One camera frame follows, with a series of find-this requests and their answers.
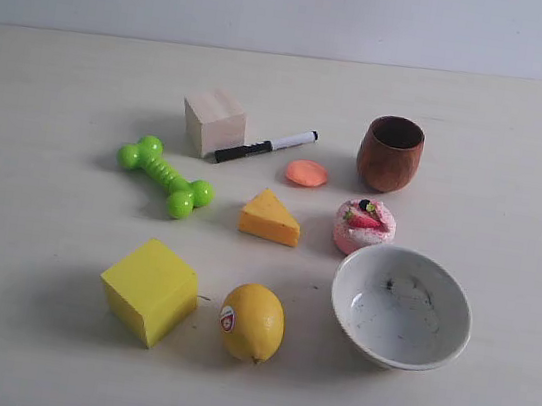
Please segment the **orange putty blob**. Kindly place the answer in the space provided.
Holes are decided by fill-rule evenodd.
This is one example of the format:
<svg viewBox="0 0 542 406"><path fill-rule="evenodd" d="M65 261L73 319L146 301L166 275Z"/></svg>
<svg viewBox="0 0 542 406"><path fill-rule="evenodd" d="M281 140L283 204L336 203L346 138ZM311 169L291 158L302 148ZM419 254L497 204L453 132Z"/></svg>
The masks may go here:
<svg viewBox="0 0 542 406"><path fill-rule="evenodd" d="M284 171L287 180L304 187L318 187L328 181L328 172L324 166L313 160L291 161Z"/></svg>

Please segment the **yellow cheese wedge toy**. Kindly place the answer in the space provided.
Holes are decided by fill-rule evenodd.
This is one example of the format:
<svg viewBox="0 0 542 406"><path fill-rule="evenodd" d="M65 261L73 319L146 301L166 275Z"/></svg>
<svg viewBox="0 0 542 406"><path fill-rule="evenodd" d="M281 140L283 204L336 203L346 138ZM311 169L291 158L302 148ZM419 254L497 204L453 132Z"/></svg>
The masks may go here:
<svg viewBox="0 0 542 406"><path fill-rule="evenodd" d="M276 194L266 188L243 206L238 230L294 248L301 227Z"/></svg>

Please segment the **black and white marker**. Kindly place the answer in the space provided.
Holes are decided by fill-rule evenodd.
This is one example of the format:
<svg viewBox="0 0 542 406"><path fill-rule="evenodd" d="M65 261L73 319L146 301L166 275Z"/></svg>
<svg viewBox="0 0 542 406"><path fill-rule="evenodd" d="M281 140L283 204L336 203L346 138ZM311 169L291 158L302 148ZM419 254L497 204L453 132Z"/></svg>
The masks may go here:
<svg viewBox="0 0 542 406"><path fill-rule="evenodd" d="M296 135L286 136L282 138L277 138L275 140L267 140L259 143L254 143L252 145L240 145L232 148L218 149L213 152L213 158L216 163L228 162L232 160L237 160L239 158L245 158L247 156L258 155L262 153L269 153L275 150L280 150L284 148L295 147L303 144L310 144L316 142L319 138L318 133L313 131L306 131L304 133L299 133Z"/></svg>

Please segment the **green toy dog bone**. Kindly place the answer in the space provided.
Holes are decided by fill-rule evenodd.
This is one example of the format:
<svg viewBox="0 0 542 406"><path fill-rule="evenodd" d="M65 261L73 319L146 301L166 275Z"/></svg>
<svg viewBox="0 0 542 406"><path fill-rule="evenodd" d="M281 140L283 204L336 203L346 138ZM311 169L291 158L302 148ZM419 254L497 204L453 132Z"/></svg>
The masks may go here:
<svg viewBox="0 0 542 406"><path fill-rule="evenodd" d="M119 148L117 161L126 170L142 170L165 190L167 212L173 219L184 219L193 210L210 205L215 196L211 183L187 181L164 159L163 149L164 145L157 136L146 135L136 143L127 143Z"/></svg>

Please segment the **pink strawberry cake toy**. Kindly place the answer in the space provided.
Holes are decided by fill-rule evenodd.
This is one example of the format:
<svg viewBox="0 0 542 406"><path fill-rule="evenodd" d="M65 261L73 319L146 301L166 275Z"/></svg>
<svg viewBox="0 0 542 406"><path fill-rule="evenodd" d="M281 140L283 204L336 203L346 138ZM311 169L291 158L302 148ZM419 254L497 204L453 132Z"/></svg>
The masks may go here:
<svg viewBox="0 0 542 406"><path fill-rule="evenodd" d="M351 199L338 207L333 225L333 241L340 251L350 254L360 248L390 243L397 225L382 201Z"/></svg>

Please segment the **light wooden cube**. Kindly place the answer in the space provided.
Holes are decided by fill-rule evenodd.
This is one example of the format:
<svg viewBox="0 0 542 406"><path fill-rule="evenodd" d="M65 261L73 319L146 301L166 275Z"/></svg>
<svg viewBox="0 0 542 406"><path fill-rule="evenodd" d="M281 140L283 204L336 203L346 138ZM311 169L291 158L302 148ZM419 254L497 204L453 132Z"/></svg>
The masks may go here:
<svg viewBox="0 0 542 406"><path fill-rule="evenodd" d="M197 156L244 145L247 115L238 100L223 89L184 97L186 133Z"/></svg>

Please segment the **yellow lemon with sticker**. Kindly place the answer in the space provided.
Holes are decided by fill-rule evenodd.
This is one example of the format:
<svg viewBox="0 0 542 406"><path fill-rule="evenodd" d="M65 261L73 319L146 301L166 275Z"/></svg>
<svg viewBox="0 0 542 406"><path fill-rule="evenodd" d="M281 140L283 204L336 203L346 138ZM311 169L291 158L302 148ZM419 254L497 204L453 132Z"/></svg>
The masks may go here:
<svg viewBox="0 0 542 406"><path fill-rule="evenodd" d="M243 284L228 294L219 313L220 334L231 356L260 364L282 344L285 313L280 299L261 284Z"/></svg>

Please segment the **brown wooden cup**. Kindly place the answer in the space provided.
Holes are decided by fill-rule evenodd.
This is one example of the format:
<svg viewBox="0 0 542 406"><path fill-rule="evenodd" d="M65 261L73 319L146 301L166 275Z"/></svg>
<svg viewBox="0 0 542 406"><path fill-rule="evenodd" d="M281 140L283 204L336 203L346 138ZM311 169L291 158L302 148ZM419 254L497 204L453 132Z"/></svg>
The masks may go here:
<svg viewBox="0 0 542 406"><path fill-rule="evenodd" d="M410 119L378 117L370 123L357 155L357 172L372 189L391 193L407 186L417 172L424 132Z"/></svg>

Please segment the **yellow foam block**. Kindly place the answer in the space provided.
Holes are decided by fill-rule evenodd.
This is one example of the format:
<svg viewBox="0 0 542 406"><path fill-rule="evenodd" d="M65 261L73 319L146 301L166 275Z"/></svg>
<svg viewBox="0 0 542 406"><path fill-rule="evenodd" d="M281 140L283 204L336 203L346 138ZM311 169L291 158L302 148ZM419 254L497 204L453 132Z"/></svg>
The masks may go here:
<svg viewBox="0 0 542 406"><path fill-rule="evenodd" d="M146 241L100 277L111 312L147 348L197 308L196 271L157 239Z"/></svg>

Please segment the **white ceramic bowl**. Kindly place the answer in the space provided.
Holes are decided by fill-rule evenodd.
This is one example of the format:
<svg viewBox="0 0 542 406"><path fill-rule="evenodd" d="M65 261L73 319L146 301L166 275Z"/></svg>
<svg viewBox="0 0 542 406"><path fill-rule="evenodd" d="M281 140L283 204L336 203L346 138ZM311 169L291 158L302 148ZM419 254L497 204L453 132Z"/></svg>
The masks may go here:
<svg viewBox="0 0 542 406"><path fill-rule="evenodd" d="M333 277L331 301L346 336L385 369L444 367L470 340L472 312L462 287L408 248L379 244L346 256Z"/></svg>

